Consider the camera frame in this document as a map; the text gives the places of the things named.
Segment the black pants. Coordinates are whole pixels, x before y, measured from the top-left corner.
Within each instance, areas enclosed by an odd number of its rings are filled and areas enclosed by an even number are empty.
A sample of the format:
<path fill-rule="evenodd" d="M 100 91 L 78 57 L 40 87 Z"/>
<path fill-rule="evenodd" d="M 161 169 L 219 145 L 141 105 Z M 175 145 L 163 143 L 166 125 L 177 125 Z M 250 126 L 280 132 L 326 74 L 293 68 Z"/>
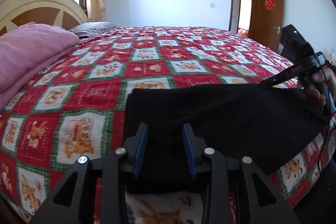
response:
<path fill-rule="evenodd" d="M 141 123 L 147 124 L 140 190 L 161 194 L 193 187 L 182 140 L 184 124 L 223 156 L 249 156 L 271 174 L 324 132 L 330 120 L 296 88 L 211 84 L 134 89 L 126 99 L 123 136 L 129 138 Z"/>

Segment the red double happiness decal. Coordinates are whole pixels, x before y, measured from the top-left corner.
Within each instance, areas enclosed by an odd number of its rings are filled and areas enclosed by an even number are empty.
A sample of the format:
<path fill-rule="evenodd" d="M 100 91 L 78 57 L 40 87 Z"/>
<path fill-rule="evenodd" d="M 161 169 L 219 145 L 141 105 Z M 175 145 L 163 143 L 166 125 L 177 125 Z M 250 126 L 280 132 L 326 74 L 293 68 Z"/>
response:
<path fill-rule="evenodd" d="M 273 11 L 276 7 L 276 3 L 274 2 L 274 0 L 265 0 L 264 6 L 267 10 Z"/>

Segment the brown wooden door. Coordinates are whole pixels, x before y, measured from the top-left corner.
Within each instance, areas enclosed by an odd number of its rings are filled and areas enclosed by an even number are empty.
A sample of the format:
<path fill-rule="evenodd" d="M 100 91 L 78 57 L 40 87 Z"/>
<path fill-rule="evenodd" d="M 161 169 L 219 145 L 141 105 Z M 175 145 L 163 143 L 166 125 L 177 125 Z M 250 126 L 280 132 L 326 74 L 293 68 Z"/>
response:
<path fill-rule="evenodd" d="M 282 32 L 284 0 L 274 0 L 276 7 L 273 11 L 267 10 L 264 2 L 265 0 L 252 0 L 249 38 L 276 52 Z M 280 34 L 274 29 L 278 26 L 281 27 Z"/>

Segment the red patchwork cartoon bedspread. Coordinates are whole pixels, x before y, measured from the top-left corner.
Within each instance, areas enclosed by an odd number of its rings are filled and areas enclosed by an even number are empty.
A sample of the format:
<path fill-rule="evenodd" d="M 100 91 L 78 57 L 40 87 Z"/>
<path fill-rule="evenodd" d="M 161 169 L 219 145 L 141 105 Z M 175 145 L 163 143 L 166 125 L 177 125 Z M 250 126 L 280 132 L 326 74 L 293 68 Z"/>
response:
<path fill-rule="evenodd" d="M 80 40 L 1 111 L 5 210 L 29 223 L 80 155 L 117 148 L 132 90 L 259 83 L 289 66 L 270 48 L 216 28 L 129 27 Z"/>

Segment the striped grey pillow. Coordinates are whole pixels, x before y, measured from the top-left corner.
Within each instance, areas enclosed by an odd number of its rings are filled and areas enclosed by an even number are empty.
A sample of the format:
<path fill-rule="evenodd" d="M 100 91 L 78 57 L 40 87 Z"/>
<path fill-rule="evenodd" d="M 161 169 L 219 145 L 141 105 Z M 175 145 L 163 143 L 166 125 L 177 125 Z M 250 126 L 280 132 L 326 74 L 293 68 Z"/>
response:
<path fill-rule="evenodd" d="M 81 39 L 101 35 L 108 31 L 113 31 L 116 28 L 116 25 L 109 22 L 87 22 L 71 28 L 70 32 Z"/>

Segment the folded pink blanket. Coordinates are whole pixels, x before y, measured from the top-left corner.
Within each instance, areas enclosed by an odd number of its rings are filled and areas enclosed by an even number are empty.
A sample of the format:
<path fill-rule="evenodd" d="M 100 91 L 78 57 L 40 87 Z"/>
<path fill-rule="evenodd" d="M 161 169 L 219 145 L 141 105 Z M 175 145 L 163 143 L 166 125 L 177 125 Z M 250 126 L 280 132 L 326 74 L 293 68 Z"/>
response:
<path fill-rule="evenodd" d="M 58 26 L 30 22 L 1 36 L 1 108 L 43 68 L 79 42 Z"/>

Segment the cream and brown headboard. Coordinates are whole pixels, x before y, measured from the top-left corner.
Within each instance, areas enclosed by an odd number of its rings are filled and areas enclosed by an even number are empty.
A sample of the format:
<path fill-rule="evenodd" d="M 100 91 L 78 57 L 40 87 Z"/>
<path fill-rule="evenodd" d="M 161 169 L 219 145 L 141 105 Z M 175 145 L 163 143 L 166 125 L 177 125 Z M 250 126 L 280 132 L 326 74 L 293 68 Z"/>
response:
<path fill-rule="evenodd" d="M 30 22 L 70 30 L 88 17 L 74 0 L 1 0 L 1 35 Z"/>

